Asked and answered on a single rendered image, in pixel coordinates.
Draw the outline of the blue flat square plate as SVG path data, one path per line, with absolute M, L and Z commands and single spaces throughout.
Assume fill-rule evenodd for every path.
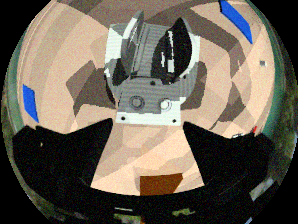
M 36 115 L 35 89 L 29 89 L 29 87 L 25 87 L 25 84 L 23 84 L 23 88 L 25 112 L 28 112 L 32 119 L 35 119 L 37 124 L 40 124 L 39 117 Z

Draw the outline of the blue rectangular plate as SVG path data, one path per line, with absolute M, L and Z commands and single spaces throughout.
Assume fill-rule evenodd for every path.
M 218 4 L 220 4 L 220 10 L 222 15 L 225 15 L 227 19 L 231 20 L 231 23 L 235 24 L 235 27 L 238 27 L 238 30 L 242 32 L 247 40 L 249 40 L 250 44 L 253 44 L 253 39 L 251 39 L 251 31 L 250 31 L 250 24 L 246 22 L 245 19 L 242 18 L 239 12 L 235 11 L 234 7 L 231 7 L 226 0 L 218 0 Z

